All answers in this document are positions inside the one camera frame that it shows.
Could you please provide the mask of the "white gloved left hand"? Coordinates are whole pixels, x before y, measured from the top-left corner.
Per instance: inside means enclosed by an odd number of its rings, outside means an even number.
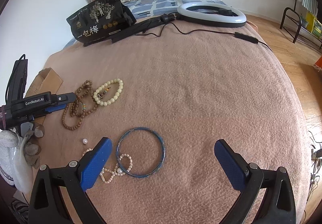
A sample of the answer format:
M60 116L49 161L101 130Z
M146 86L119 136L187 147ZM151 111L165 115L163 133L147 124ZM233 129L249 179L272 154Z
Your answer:
M40 167L41 147L36 140L44 137L45 129L39 123L24 123L21 132L1 130L1 177L27 194L32 191L33 170Z

